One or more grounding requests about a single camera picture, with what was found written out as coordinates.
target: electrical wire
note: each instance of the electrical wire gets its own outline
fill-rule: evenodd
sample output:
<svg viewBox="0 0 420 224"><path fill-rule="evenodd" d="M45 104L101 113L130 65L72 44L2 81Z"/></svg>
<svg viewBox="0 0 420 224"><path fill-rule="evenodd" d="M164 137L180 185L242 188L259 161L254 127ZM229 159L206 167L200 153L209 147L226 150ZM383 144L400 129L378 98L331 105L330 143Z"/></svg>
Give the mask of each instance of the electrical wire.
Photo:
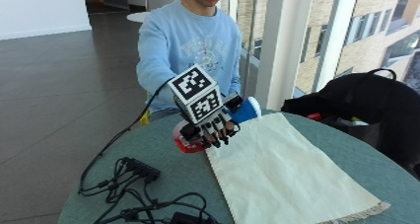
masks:
<svg viewBox="0 0 420 224"><path fill-rule="evenodd" d="M124 186L124 188L122 188L122 190L121 190L121 192L120 192L120 194L119 194L119 198L117 198L116 202L115 202L113 205L108 208L108 210L103 213L103 215L96 219L95 224L99 224L99 223L103 224L103 223L109 223L109 222L111 222L111 221L108 221L109 219L105 220L105 221L108 221L108 222L103 222L101 220L103 220L104 217L112 212L112 210L115 210L116 206L119 205L119 202L120 202L121 198L124 197L124 195L125 195L125 193L126 193L126 187L128 187L134 181L137 181L140 178L141 178L141 177L136 177L132 181L129 181L129 182L125 184L125 186Z"/></svg>
<svg viewBox="0 0 420 224"><path fill-rule="evenodd" d="M84 192L84 189L83 189L83 182L85 180L85 177L91 171L91 168L93 167L93 164L96 163L96 161L103 157L104 155L104 152L108 150L108 148L111 147L111 145L119 140L119 138L128 132L132 130L132 127L133 125L141 120L141 118L144 117L149 107L150 107L150 104L152 102L154 101L157 95L158 95L158 92L160 90L162 89L162 87L166 85L166 83L172 80L168 79L157 88L157 91L154 93L154 95L152 96L152 98L149 99L148 101L148 104L145 106L145 109L142 110L141 112L141 115L136 118L134 122L120 132L117 133L117 135L111 139L111 141L107 143L105 147L103 148L103 150L99 152L99 154L96 155L96 157L93 158L93 160L91 161L88 167L85 168L85 170L83 171L81 173L81 177L80 177L80 183L79 183L79 193L83 193Z"/></svg>

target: man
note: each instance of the man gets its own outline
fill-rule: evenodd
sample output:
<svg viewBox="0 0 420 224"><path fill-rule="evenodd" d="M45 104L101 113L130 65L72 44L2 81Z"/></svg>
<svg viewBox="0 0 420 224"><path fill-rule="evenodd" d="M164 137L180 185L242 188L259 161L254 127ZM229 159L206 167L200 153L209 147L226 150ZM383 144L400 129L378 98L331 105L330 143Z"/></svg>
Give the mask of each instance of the man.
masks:
<svg viewBox="0 0 420 224"><path fill-rule="evenodd" d="M153 10L140 30L138 80L153 95L158 87L198 64L217 81L222 95L241 94L241 32L216 7L220 0L176 0ZM150 121L180 112L168 86L150 106Z"/></svg>

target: sweatshirt sleeve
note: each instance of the sweatshirt sleeve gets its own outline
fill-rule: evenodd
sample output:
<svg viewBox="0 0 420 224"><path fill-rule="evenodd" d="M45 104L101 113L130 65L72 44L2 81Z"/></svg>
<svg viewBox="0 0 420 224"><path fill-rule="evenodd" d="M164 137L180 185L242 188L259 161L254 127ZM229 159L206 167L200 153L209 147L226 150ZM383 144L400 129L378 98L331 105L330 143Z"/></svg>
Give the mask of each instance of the sweatshirt sleeve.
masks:
<svg viewBox="0 0 420 224"><path fill-rule="evenodd" d="M233 73L233 79L231 79L231 87L229 90L229 93L237 92L238 95L242 95L241 93L241 76L239 76L239 62L241 62L241 51L242 51L242 39L241 39L241 32L238 30L238 37L237 37L237 57L235 57L235 65L234 65L234 73Z"/></svg>
<svg viewBox="0 0 420 224"><path fill-rule="evenodd" d="M140 30L141 61L137 65L140 84L152 95L164 82L176 76L169 65L166 35L153 14L150 13ZM166 103L173 103L173 92L168 85L162 87L157 98Z"/></svg>

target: cream cloth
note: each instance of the cream cloth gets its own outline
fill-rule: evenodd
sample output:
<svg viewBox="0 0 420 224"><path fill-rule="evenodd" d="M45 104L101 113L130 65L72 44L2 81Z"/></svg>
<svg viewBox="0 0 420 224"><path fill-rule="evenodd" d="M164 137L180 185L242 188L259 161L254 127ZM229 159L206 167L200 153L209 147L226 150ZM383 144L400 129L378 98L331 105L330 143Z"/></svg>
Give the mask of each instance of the cream cloth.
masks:
<svg viewBox="0 0 420 224"><path fill-rule="evenodd" d="M347 223L388 207L281 113L249 120L241 128L229 146L208 149L235 223Z"/></svg>

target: black cable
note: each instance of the black cable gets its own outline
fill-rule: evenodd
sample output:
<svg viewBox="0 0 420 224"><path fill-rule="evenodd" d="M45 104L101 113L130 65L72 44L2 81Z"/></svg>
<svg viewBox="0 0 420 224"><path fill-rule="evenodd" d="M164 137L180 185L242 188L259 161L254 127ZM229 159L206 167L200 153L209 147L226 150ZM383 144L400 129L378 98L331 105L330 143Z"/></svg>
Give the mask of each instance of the black cable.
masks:
<svg viewBox="0 0 420 224"><path fill-rule="evenodd" d="M91 188L84 188L81 190L81 195L84 196L92 196L92 195L96 195L107 190L111 190L111 193L119 188L119 186L121 184L124 184L133 176L130 176L128 179L125 179L124 181L121 181L119 183L119 180L129 173L128 171L122 172L122 169L125 167L125 164L128 163L128 161L125 161L125 159L120 158L116 162L116 166L115 166L115 178L111 179L109 181L105 180L104 182L101 182L100 184L97 184L95 187L91 187ZM96 191L96 192L92 192L92 193L87 193L88 191L92 191L95 190L96 188L103 188L105 187L104 189Z"/></svg>
<svg viewBox="0 0 420 224"><path fill-rule="evenodd" d="M129 188L126 192L134 197L134 199L142 204L142 206L146 206L146 203L142 199L141 194L134 189ZM153 213L148 210L146 214L148 214L149 220L152 221L152 224L156 224Z"/></svg>
<svg viewBox="0 0 420 224"><path fill-rule="evenodd" d="M100 151L100 153L96 155L96 157L93 158L93 160L91 161L88 167L85 168L85 170L83 171L81 173L81 176L80 176L80 183L79 183L79 193L83 193L84 190L83 190L83 182L84 182L84 179L91 171L91 168L93 167L93 164L96 163L96 161L100 159L100 157L104 155L104 152L107 151L107 149L111 147L111 145L117 141L117 139L128 132L132 130L132 127L133 125L141 120L141 118L144 117L149 107L150 107L150 104L152 102L154 101L157 95L158 95L158 92L160 90L162 89L162 87L166 85L166 83L172 80L168 79L157 88L157 91L153 95L153 97L149 99L148 101L148 104L145 106L145 109L144 111L141 112L141 115L136 118L134 122L120 132L117 133L117 135L111 139L111 141L107 143L105 147L103 148L103 150Z"/></svg>
<svg viewBox="0 0 420 224"><path fill-rule="evenodd" d="M138 180L141 177L136 177L132 181L129 181L126 183L126 185L124 186L120 194L119 194L119 198L116 200L116 202L113 203L113 205L108 208L108 210L103 213L103 215L96 219L95 224L103 224L103 223L109 223L112 221L116 221L121 218L121 214L117 215L116 217L112 217L107 220L103 221L104 217L115 210L116 206L119 205L119 202L121 200L121 198L124 197L125 193L126 193L126 187L136 181Z"/></svg>
<svg viewBox="0 0 420 224"><path fill-rule="evenodd" d="M115 202L113 199L115 199L116 197L119 197L119 194L117 194L119 186L122 185L124 183L126 183L134 176L137 176L137 175L130 175L124 181L121 181L120 183L117 183L117 184L119 184L119 185L117 185L117 188L112 189L111 192L108 193L108 196L107 196L107 199L105 199L105 202L107 202L107 203L113 203L113 202Z"/></svg>
<svg viewBox="0 0 420 224"><path fill-rule="evenodd" d="M149 196L149 193L148 193L148 185L149 183L145 183L144 185L144 193L145 193L145 197L148 199L148 201L150 202L152 205L161 205L164 204L164 207L168 207L168 205L165 205L166 203L169 203L169 205L173 205L176 204L181 199L184 199L185 197L189 197L189 196L198 196L204 202L204 206L201 208L198 208L197 206L197 209L200 210L200 222L202 221L202 213L205 212L205 209L208 207L208 202L206 202L206 198L198 193L198 192L189 192L184 195L181 195L180 197L177 197L173 201L170 202L162 202L162 203L157 203L156 202L156 199L152 199L150 196Z"/></svg>
<svg viewBox="0 0 420 224"><path fill-rule="evenodd" d="M189 203L185 203L185 202L176 202L174 205L180 205L180 206L186 206L186 207L190 207L193 209L197 209L200 210L200 212L202 212L204 214L206 214L208 217L210 217L210 219L213 220L214 224L218 224L220 222L216 220L214 216L210 215L210 213L204 210L202 208L200 208L198 206L194 206Z"/></svg>

